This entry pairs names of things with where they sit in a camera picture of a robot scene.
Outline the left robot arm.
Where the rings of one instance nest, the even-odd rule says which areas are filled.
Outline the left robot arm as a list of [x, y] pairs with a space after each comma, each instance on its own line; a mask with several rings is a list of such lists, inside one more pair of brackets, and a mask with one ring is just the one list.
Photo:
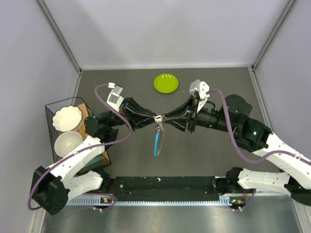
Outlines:
[[86, 139], [63, 159], [47, 168], [38, 167], [33, 174], [28, 198], [29, 210], [34, 200], [40, 208], [50, 215], [59, 213], [67, 202], [88, 191], [106, 192], [110, 180], [96, 171], [84, 175], [77, 173], [96, 156], [105, 152], [110, 146], [127, 140], [133, 130], [155, 122], [156, 114], [141, 107], [132, 98], [119, 97], [116, 102], [102, 100], [109, 110], [85, 119]]

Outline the metal key organizer blue handle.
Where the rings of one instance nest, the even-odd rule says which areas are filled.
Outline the metal key organizer blue handle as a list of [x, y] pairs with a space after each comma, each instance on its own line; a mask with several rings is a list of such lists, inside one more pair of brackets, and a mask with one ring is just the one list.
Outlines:
[[165, 139], [166, 124], [164, 123], [165, 115], [161, 114], [155, 116], [155, 143], [154, 143], [154, 157], [158, 157], [163, 148]]

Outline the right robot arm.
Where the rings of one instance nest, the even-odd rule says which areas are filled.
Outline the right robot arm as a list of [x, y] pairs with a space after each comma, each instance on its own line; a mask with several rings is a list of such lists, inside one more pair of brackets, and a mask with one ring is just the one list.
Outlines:
[[251, 164], [268, 160], [280, 169], [271, 173], [234, 167], [226, 174], [226, 186], [231, 192], [272, 191], [310, 206], [310, 159], [284, 143], [268, 126], [251, 118], [252, 106], [242, 97], [219, 95], [219, 110], [203, 107], [196, 93], [185, 104], [166, 113], [164, 122], [183, 132], [193, 132], [197, 126], [227, 132], [242, 159]]

